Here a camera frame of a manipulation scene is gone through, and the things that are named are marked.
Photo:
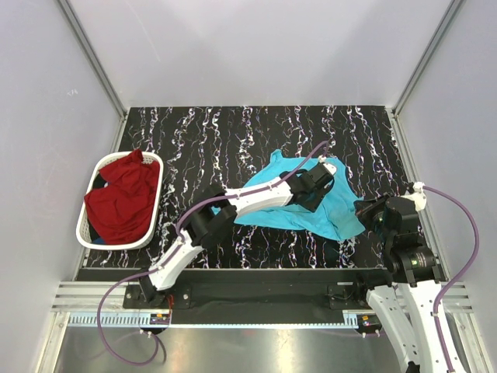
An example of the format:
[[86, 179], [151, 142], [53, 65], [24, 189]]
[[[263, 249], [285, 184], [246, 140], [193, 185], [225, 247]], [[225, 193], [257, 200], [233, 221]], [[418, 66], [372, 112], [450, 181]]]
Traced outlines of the cyan t shirt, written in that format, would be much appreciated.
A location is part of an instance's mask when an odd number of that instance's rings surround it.
[[[292, 171], [304, 157], [286, 158], [281, 150], [271, 153], [269, 164], [256, 173], [244, 187], [268, 182], [283, 172]], [[360, 200], [348, 184], [346, 166], [336, 157], [327, 158], [337, 168], [335, 183], [319, 204], [316, 212], [291, 204], [251, 212], [235, 219], [236, 225], [255, 225], [283, 230], [306, 230], [334, 241], [351, 239], [364, 231], [355, 216], [354, 202]]]

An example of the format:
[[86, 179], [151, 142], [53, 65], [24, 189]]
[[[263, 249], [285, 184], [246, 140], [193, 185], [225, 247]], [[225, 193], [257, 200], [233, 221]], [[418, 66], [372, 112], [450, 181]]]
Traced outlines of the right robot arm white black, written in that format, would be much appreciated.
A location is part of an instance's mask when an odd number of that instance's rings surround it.
[[356, 297], [378, 317], [403, 372], [463, 372], [440, 292], [443, 273], [419, 232], [426, 195], [384, 195], [355, 202], [356, 217], [381, 242], [388, 275], [361, 277]]

